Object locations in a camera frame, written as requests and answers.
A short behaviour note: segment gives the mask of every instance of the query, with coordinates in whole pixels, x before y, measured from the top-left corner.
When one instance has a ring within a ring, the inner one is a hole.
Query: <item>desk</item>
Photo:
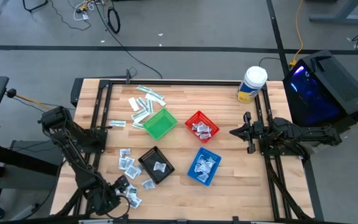
[[[85,79],[83,82],[74,118],[83,128],[90,127],[98,83],[98,79]],[[259,152],[247,154],[247,142],[229,134],[229,130],[243,125],[242,116],[246,111],[250,111],[252,118],[257,119],[254,103],[242,104],[237,101],[237,86],[146,85],[165,96],[166,109],[178,120],[178,124],[158,141],[152,139],[146,131],[132,127],[131,115],[135,112],[128,99],[145,96],[145,93],[136,90],[136,86],[112,86],[107,122],[119,119],[127,123],[124,128],[108,130],[106,150],[101,156],[99,171],[107,181],[113,183],[124,173],[118,169],[120,149],[131,148],[130,157],[137,159],[151,147],[158,146],[174,166],[175,172],[152,190],[144,190],[141,186],[143,181],[150,178],[146,172],[135,180],[128,178],[139,189],[138,197],[143,200],[139,208],[129,211],[130,219],[232,220],[233,216],[238,216],[240,220],[273,220],[264,158]],[[267,86],[273,115],[291,120],[282,82],[268,82]],[[104,104],[105,96],[103,93],[101,105]],[[260,97],[260,100],[265,112],[264,99]],[[154,111],[160,109],[154,103]],[[198,110],[220,127],[217,135],[207,144],[196,139],[184,125]],[[209,187],[187,176],[200,147],[222,157]],[[304,212],[313,217],[302,162],[295,156],[282,156],[282,163],[288,191]],[[72,169],[66,164],[60,173],[51,214],[57,213],[73,195],[77,188],[74,178]],[[284,217],[283,203],[279,192],[276,192],[280,214]],[[120,214],[113,210],[111,215]]]

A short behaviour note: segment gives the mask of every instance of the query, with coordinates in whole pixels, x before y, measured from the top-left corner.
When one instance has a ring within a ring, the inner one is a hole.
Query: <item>red basket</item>
[[[196,130],[192,130],[193,123],[197,124],[200,121],[204,122],[205,125],[209,126],[211,131],[211,137],[207,139],[201,139],[199,136],[196,135]],[[219,128],[214,124],[203,112],[197,111],[189,120],[185,122],[186,127],[203,143],[207,143],[218,131]]]

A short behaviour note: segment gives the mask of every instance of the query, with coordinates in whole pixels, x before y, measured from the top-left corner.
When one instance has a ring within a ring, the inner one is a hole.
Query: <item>concrete floor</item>
[[[42,1],[27,1],[27,4],[31,7]],[[308,20],[311,13],[338,12],[344,2],[304,3],[299,26],[305,49],[353,49],[354,43],[347,38],[358,34],[358,25],[317,24]],[[86,26],[73,20],[73,9],[66,1],[53,3],[72,26]],[[300,45],[294,22],[298,4],[299,0],[273,0],[286,49],[297,49]],[[122,24],[117,38],[126,46],[277,48],[265,1],[233,0],[228,4],[222,0],[143,0],[115,5]],[[0,16],[0,45],[117,46],[105,31],[97,11],[88,15],[91,23],[88,30],[72,30],[60,22],[51,3],[29,14],[23,10],[21,1],[8,0]],[[278,57],[278,54],[247,52],[131,53],[156,68],[164,78],[183,79],[238,80],[262,57]],[[336,57],[358,80],[358,55]],[[289,62],[292,58],[293,55],[287,55]],[[136,78],[158,78],[121,51],[0,50],[0,75],[10,78],[8,88],[16,88],[19,94],[29,98],[63,106],[71,106],[70,91],[76,77],[123,75],[131,66],[138,71]],[[283,78],[278,60],[264,60],[262,66],[271,80]],[[12,140],[46,140],[37,124],[39,118],[40,112],[4,98],[0,105],[0,145],[9,146]],[[313,155],[311,160],[325,220],[358,223],[358,124],[342,138],[344,143]],[[7,190],[1,195],[0,206],[8,218],[18,208],[40,202],[47,193],[48,190]],[[51,202],[34,217],[48,215]]]

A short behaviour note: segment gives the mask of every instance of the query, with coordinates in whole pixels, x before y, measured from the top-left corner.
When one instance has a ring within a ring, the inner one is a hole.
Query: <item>green basket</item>
[[[143,124],[146,131],[156,140],[169,132],[176,124],[177,120],[167,109],[160,110],[152,118]]]

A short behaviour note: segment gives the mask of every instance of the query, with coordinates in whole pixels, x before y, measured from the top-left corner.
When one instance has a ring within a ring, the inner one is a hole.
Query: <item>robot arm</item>
[[[331,126],[299,127],[284,118],[268,118],[269,126],[265,127],[261,121],[256,121],[251,125],[250,119],[250,112],[246,112],[244,125],[241,128],[230,131],[230,134],[249,142],[249,147],[247,148],[249,154],[255,152],[252,139],[260,139],[268,144],[269,148],[275,147],[279,150],[283,147],[293,147],[287,144],[300,141],[318,141],[332,146],[342,142],[336,129]]]
[[[74,170],[75,181],[82,195],[90,204],[89,212],[104,215],[120,204],[116,189],[123,192],[128,186],[124,175],[113,185],[84,160],[79,147],[93,147],[98,144],[98,134],[92,129],[83,129],[71,118],[70,112],[60,106],[42,115],[39,123],[42,132],[56,144]]]

